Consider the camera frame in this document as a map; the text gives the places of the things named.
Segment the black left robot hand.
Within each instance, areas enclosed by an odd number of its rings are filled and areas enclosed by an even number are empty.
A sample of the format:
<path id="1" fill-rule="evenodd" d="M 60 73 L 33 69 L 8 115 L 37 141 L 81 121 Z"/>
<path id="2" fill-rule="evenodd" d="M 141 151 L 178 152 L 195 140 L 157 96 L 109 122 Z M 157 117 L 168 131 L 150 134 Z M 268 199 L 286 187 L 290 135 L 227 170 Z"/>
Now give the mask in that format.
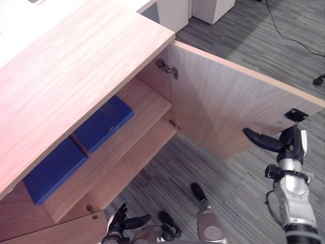
<path id="1" fill-rule="evenodd" d="M 125 230 L 133 230 L 143 227 L 151 220 L 151 215 L 144 215 L 127 219 L 126 203 L 123 203 L 109 224 L 107 235 L 123 236 Z"/>

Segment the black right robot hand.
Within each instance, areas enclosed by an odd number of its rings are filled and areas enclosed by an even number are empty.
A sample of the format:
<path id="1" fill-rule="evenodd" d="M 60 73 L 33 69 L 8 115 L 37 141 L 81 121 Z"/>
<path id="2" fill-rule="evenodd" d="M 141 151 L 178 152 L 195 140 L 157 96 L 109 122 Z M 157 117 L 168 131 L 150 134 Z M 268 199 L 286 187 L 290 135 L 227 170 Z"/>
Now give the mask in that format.
<path id="1" fill-rule="evenodd" d="M 303 163 L 306 151 L 303 149 L 301 130 L 297 125 L 282 131 L 278 139 L 265 134 L 259 134 L 250 128 L 244 128 L 243 133 L 253 144 L 278 153 L 278 163 L 283 159 L 294 159 Z"/>

